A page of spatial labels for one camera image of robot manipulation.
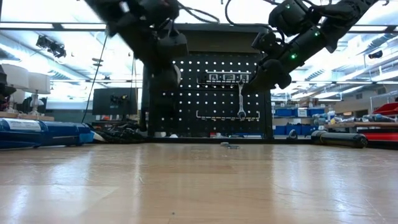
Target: black pegboard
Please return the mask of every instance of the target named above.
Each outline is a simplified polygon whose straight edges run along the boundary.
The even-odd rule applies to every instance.
[[[175,64],[182,73],[179,90],[157,91],[153,93],[156,94],[155,96],[151,96],[151,101],[173,101],[175,112],[169,113],[169,111],[165,112],[163,107],[151,106],[149,129],[153,132],[165,131],[186,136],[200,136],[199,133],[215,132],[266,135],[265,108],[269,94],[244,95],[244,110],[247,118],[240,120],[237,119],[239,91],[236,84],[202,85],[197,80],[206,72],[249,73],[254,70],[257,60],[258,55],[255,54],[214,53],[190,54],[181,60],[176,60]]]

